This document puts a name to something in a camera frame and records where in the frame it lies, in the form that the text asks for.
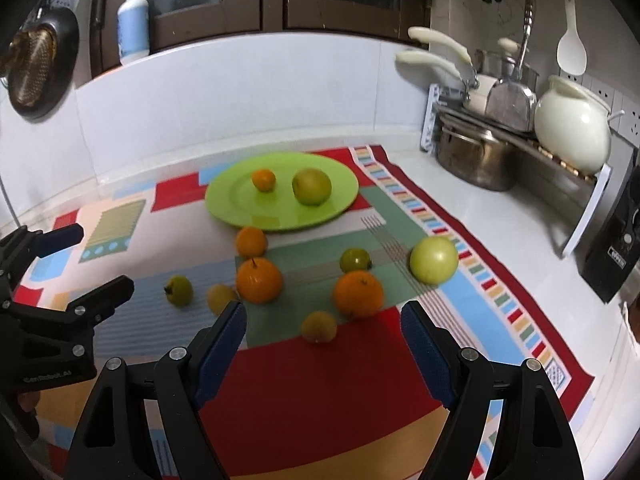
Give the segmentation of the person's left hand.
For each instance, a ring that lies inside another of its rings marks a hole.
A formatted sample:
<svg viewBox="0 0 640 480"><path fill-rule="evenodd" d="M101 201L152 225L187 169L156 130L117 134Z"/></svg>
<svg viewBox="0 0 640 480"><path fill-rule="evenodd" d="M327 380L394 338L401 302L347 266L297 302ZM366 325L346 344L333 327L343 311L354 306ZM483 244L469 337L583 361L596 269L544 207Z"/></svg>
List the person's left hand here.
<svg viewBox="0 0 640 480"><path fill-rule="evenodd" d="M25 392L25 393L21 393L18 396L17 401L24 412L30 413L35 411L40 401L40 398L41 398L41 393L39 391Z"/></svg>

